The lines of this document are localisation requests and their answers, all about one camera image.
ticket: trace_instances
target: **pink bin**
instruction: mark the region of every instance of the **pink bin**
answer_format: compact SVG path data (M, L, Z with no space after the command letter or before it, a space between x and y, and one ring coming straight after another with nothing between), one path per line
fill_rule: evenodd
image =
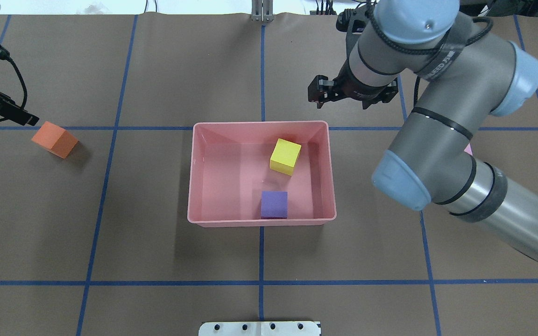
M302 145L290 177L269 169L278 138ZM288 192L288 219L261 219L261 192ZM188 221L201 227L320 225L335 219L324 121L198 123L192 132Z

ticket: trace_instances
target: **yellow cube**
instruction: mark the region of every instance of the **yellow cube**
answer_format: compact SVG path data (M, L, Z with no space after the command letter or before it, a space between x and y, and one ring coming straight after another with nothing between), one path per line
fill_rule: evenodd
M296 166L296 161L300 155L301 147L302 146L297 143L278 139L275 149L273 149L273 154L271 155L269 168L292 176L294 166Z

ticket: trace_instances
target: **metal bracket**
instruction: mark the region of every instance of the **metal bracket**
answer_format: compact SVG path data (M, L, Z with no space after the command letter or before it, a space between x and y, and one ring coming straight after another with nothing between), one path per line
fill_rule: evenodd
M252 0L252 21L271 22L274 17L273 0Z
M321 336L321 323L289 322L207 322L198 336Z

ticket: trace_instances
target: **orange cube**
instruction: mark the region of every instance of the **orange cube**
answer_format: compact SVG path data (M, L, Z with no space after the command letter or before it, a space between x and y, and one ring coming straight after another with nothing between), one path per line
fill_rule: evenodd
M78 139L70 132L48 121L45 121L43 126L36 132L32 137L32 141L62 159L66 159L70 151L78 143Z

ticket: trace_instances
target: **purple cube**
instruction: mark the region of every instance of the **purple cube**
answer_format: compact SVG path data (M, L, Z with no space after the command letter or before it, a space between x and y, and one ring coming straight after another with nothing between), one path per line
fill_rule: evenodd
M288 192L263 191L261 194L261 219L286 219L288 217Z

